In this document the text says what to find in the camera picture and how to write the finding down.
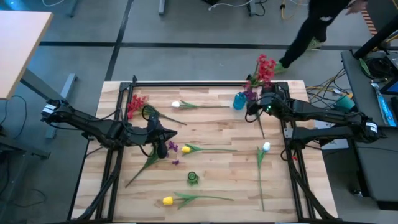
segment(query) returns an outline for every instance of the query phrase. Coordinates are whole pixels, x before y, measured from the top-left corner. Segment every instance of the desk leg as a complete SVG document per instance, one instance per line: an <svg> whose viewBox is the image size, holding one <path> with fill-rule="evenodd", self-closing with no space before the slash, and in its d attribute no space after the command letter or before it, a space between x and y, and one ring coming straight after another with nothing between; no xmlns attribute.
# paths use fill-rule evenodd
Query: desk leg
<svg viewBox="0 0 398 224"><path fill-rule="evenodd" d="M0 136L0 145L5 146L5 148L3 149L4 151L25 151L32 153L33 155L40 156L41 159L48 159L50 156L49 152L45 152L43 150L36 149L35 147L19 143L16 140L4 136Z"/></svg>
<svg viewBox="0 0 398 224"><path fill-rule="evenodd" d="M46 101L52 100L64 100L68 97L70 89L72 88L73 82L77 79L76 74L69 74L65 85L63 86L61 94L57 93L53 88L47 85L41 78L31 72L29 69L25 71L24 76L21 79L21 83L29 87L36 94L44 98ZM47 131L46 138L54 138L56 128L50 127Z"/></svg>
<svg viewBox="0 0 398 224"><path fill-rule="evenodd" d="M256 0L250 2L250 16L254 16L256 13Z"/></svg>
<svg viewBox="0 0 398 224"><path fill-rule="evenodd" d="M70 9L69 17L73 18L76 13L77 5L79 4L79 0L73 0L72 8Z"/></svg>
<svg viewBox="0 0 398 224"><path fill-rule="evenodd" d="M166 3L166 0L159 0L159 15L161 15L161 16L164 15L165 3Z"/></svg>

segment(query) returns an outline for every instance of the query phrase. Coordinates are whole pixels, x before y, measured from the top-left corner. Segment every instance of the black table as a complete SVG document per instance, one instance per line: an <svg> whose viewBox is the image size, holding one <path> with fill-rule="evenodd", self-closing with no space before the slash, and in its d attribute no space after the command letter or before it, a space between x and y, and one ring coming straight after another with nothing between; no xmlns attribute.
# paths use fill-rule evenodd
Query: black table
<svg viewBox="0 0 398 224"><path fill-rule="evenodd" d="M384 53L372 55L372 57L384 56ZM358 110L372 117L377 124L384 124L376 93L370 84L370 79L361 71L359 60L356 60L350 51L342 52L341 58L343 59L344 68L347 71L348 80ZM389 106L391 97L384 95ZM398 173L398 129L379 128L387 138L380 139L372 144L358 142L355 144L359 166L366 183L364 191L377 202L380 209L398 210L398 179L396 178Z"/></svg>

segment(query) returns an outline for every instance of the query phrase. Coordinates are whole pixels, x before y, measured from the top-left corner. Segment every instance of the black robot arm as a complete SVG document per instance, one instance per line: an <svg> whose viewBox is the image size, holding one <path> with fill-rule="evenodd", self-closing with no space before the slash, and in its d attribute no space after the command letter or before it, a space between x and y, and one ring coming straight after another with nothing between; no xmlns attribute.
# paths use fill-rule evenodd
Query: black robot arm
<svg viewBox="0 0 398 224"><path fill-rule="evenodd" d="M177 134L176 131L163 128L155 110L147 120L147 127L140 128L122 121L96 118L76 110L65 100L48 100L42 111L42 121L48 124L68 123L82 130L84 137L94 136L107 148L153 144L161 159L167 154L165 142Z"/></svg>
<svg viewBox="0 0 398 224"><path fill-rule="evenodd" d="M348 138L365 143L379 139L377 124L363 113L344 113L317 108L306 101L287 99L286 96L286 91L278 84L263 88L261 98L256 103L248 104L248 115L263 110L285 122L315 119L335 123L333 127L326 129L284 129L291 149L303 149L312 140L319 141L322 146L334 139Z"/></svg>

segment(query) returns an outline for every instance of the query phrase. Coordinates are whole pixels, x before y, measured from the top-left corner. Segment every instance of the sneaker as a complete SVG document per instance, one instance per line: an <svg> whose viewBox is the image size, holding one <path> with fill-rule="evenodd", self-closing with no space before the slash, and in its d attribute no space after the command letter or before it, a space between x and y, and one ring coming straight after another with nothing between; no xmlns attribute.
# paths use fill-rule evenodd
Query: sneaker
<svg viewBox="0 0 398 224"><path fill-rule="evenodd" d="M313 38L308 45L307 50L320 50L320 47L322 47L322 45L323 42L319 42L317 39Z"/></svg>
<svg viewBox="0 0 398 224"><path fill-rule="evenodd" d="M274 68L274 74L284 73L287 71L287 68L283 67L280 62L276 63Z"/></svg>

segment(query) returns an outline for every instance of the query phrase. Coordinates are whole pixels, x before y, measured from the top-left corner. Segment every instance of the wooden tabletop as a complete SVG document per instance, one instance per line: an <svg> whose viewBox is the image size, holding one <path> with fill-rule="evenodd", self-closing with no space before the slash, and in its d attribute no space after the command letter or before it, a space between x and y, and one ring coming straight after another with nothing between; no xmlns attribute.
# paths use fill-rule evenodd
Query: wooden tabletop
<svg viewBox="0 0 398 224"><path fill-rule="evenodd" d="M52 19L51 12L0 11L0 99L9 99Z"/></svg>
<svg viewBox="0 0 398 224"><path fill-rule="evenodd" d="M105 82L99 100L97 117L114 111L120 82ZM308 100L303 81L289 81L292 98ZM288 165L280 158L284 141L280 121L263 114L262 127L271 150L262 162L262 192L265 212L261 209L256 146L264 144L257 122L244 121L245 110L233 108L199 108L177 110L171 102L184 100L196 105L231 106L234 95L241 87L142 87L134 88L138 96L149 98L148 103L161 113L188 125L161 119L165 128L178 131L171 140L181 148L185 143L202 148L236 149L237 152L194 152L183 156L170 151L170 157L145 170L127 188L124 186L144 165L146 157L138 147L125 147L114 222L294 222L297 221ZM146 126L141 116L131 120L135 126ZM312 127L313 122L298 123ZM91 142L88 151L99 147ZM150 146L144 147L149 152ZM321 204L334 216L336 208L323 162L322 152L303 150L308 181ZM98 193L103 175L106 150L100 150L85 160L72 217L81 215ZM175 166L171 162L179 159ZM199 184L187 184L187 174L196 172ZM228 197L234 201L198 199L177 210L179 203L166 207L162 199L183 194ZM304 214L305 197L300 192ZM104 215L108 211L106 200Z"/></svg>

